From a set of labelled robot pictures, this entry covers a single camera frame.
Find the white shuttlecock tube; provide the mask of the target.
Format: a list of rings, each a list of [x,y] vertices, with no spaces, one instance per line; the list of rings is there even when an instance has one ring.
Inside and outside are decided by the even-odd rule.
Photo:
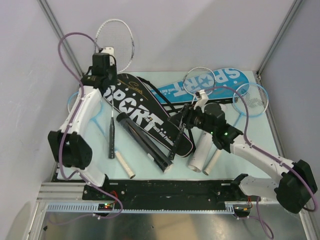
[[[214,110],[222,110],[225,113],[227,107],[221,103],[208,103],[202,107],[202,110],[204,110],[206,114],[213,114]],[[212,135],[203,130],[192,159],[188,163],[188,168],[196,173],[200,173],[208,158],[212,145]]]

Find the black shuttlecock tube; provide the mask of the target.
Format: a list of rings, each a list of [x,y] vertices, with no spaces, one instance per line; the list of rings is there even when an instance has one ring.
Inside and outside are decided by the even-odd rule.
[[[163,173],[170,169],[173,162],[125,112],[120,113],[116,117],[116,121],[140,145],[149,158],[161,169]]]

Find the blue racket bag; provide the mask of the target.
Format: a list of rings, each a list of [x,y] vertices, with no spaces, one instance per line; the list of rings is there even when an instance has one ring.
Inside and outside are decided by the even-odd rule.
[[[225,89],[229,87],[237,90],[243,84],[247,84],[247,75],[236,68],[220,68],[214,71],[197,68],[187,74],[185,80],[176,81],[151,90],[159,102],[166,104],[165,100],[159,95],[162,94],[171,104],[190,103],[194,93],[204,90],[209,102],[230,103],[234,93]]]

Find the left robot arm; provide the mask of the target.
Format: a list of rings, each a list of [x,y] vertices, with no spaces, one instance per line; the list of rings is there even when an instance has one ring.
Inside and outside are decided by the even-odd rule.
[[[106,175],[98,167],[93,150],[84,134],[96,105],[107,89],[117,81],[117,60],[112,47],[106,47],[92,56],[91,73],[79,81],[75,103],[59,130],[48,134],[53,157],[62,168],[79,174],[90,185],[99,199],[107,199],[111,187],[105,184]]]

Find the left aluminium frame post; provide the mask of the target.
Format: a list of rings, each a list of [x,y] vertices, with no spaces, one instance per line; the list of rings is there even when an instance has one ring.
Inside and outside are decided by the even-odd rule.
[[[49,2],[47,0],[37,0],[37,3],[39,4],[44,16],[46,17],[47,21],[49,22],[53,32],[57,36],[57,38],[60,40],[64,35],[64,31],[62,30],[52,8],[49,5]],[[68,60],[70,60],[74,70],[76,71],[78,76],[83,75],[83,71],[80,67],[80,64],[78,60],[76,59],[76,56],[69,44],[69,42],[65,39],[62,43],[62,47],[66,53],[66,56]]]

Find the blue racket right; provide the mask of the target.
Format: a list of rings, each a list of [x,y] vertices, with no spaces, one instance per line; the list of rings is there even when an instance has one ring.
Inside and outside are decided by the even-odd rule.
[[[238,117],[233,123],[234,127],[237,125],[239,120],[242,120],[245,117],[259,117],[266,111],[268,107],[268,93],[261,85],[258,85],[256,83],[249,82],[242,84],[236,89],[238,94],[234,93],[229,89],[226,89],[225,91],[232,96],[232,107],[235,111],[238,112]],[[214,154],[210,158],[208,164],[204,163],[202,172],[205,175],[210,174],[221,152],[221,150],[216,149]]]

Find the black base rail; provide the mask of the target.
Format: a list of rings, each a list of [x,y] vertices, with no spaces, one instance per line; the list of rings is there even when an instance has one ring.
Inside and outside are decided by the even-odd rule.
[[[246,202],[233,180],[111,180],[102,187],[115,192],[123,207],[186,208]]]

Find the blue racket left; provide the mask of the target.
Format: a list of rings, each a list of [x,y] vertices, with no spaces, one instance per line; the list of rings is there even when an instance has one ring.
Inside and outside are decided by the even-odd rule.
[[[68,99],[68,101],[67,101],[67,105],[66,105],[66,106],[67,106],[67,111],[68,111],[68,113],[71,112],[71,109],[72,109],[73,107],[71,107],[70,104],[71,104],[73,98],[78,96],[78,93],[79,93],[79,92],[77,91],[77,92],[73,93],[73,94],[69,97],[69,99]],[[109,144],[109,140],[108,140],[108,138],[107,138],[106,130],[104,130],[104,129],[101,127],[101,125],[98,123],[98,117],[100,117],[100,116],[102,115],[103,110],[104,110],[104,104],[103,104],[103,101],[102,101],[102,100],[99,101],[99,106],[100,106],[100,108],[99,108],[98,112],[96,113],[96,115],[94,115],[94,116],[90,119],[90,121],[93,122],[93,123],[96,125],[96,127],[99,129],[99,131],[101,132],[101,134],[104,136],[104,138],[105,138],[105,140],[106,140],[106,143],[107,143],[107,145],[108,145],[108,144]],[[133,170],[130,168],[130,166],[128,165],[128,163],[126,162],[126,160],[124,159],[124,157],[121,155],[121,153],[120,153],[117,149],[115,149],[114,152],[115,152],[115,158],[118,160],[118,162],[120,163],[120,165],[122,166],[122,168],[123,168],[124,171],[126,172],[126,174],[127,174],[127,176],[129,177],[129,179],[133,179],[133,178],[136,176],[136,174],[135,174],[135,173],[133,172]]]

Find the white racket black handle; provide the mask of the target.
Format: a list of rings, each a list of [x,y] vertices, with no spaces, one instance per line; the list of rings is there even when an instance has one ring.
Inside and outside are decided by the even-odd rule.
[[[103,22],[94,40],[100,48],[114,48],[118,74],[130,66],[135,53],[135,43],[130,27],[123,20],[112,18]]]

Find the right aluminium frame post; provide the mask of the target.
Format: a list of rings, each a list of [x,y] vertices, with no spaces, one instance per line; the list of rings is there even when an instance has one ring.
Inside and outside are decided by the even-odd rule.
[[[292,22],[294,21],[296,15],[298,14],[299,10],[304,4],[304,0],[294,0],[291,7],[289,8],[287,14],[285,15],[285,18],[283,22],[281,23],[274,39],[272,40],[272,43],[270,47],[268,48],[266,54],[264,55],[257,71],[256,75],[257,77],[260,77],[266,68],[267,64],[271,60],[273,54],[275,53],[277,47],[279,46],[280,42],[282,41],[283,37],[285,36],[287,30],[290,28]]]

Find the aluminium frame post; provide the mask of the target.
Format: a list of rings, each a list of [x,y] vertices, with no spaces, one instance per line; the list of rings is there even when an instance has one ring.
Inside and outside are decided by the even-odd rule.
[[[47,21],[49,22],[53,32],[57,36],[57,38],[60,40],[64,35],[64,31],[62,30],[52,8],[49,5],[49,2],[47,0],[37,0],[37,3],[39,4],[44,16],[46,17]],[[76,56],[69,44],[69,42],[65,39],[62,43],[62,47],[66,53],[66,56],[68,60],[70,60],[74,70],[76,71],[78,76],[83,75],[83,71],[80,67],[80,64],[78,60],[76,59]]]
[[[257,71],[256,75],[257,77],[260,77],[266,68],[267,64],[271,60],[273,54],[275,53],[277,47],[279,46],[280,42],[282,41],[283,37],[285,36],[287,30],[290,28],[292,22],[294,21],[296,15],[298,14],[299,10],[304,4],[304,0],[294,0],[291,7],[289,8],[287,14],[285,15],[285,18],[283,22],[281,23],[274,39],[272,40],[272,43],[270,47],[268,48],[266,54],[264,55]]]

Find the black racket bag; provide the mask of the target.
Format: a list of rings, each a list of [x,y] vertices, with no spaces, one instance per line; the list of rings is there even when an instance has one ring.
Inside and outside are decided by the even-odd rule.
[[[170,115],[152,92],[154,89],[142,77],[120,73],[104,97],[116,111],[126,113],[149,137],[171,150],[180,130],[168,121]]]

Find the white racket on blue bag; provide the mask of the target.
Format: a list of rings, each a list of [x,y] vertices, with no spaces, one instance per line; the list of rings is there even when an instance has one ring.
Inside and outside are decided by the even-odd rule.
[[[211,94],[212,88],[216,84],[215,74],[212,70],[206,67],[194,67],[183,78],[183,89],[185,92],[192,96],[192,101],[190,105],[195,105],[197,102],[197,98],[195,93],[200,90],[205,90],[207,96]],[[185,131],[185,127],[179,127],[180,124],[178,124],[179,132],[177,134],[177,137],[175,141],[173,142],[173,146],[168,154],[168,158],[170,160],[174,160],[175,155],[177,153],[179,144],[181,142],[182,136]]]

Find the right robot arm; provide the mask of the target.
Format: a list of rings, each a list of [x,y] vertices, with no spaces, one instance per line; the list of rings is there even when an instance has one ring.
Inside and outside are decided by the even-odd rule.
[[[259,148],[241,130],[227,123],[221,104],[209,103],[204,107],[185,104],[168,120],[177,127],[198,128],[210,134],[219,150],[247,160],[269,176],[256,178],[244,173],[239,175],[235,179],[236,184],[231,187],[234,199],[241,201],[247,196],[262,197],[277,201],[294,214],[305,210],[306,204],[312,200],[312,211],[318,210],[315,197],[318,187],[310,165],[303,160],[294,162],[274,156]]]

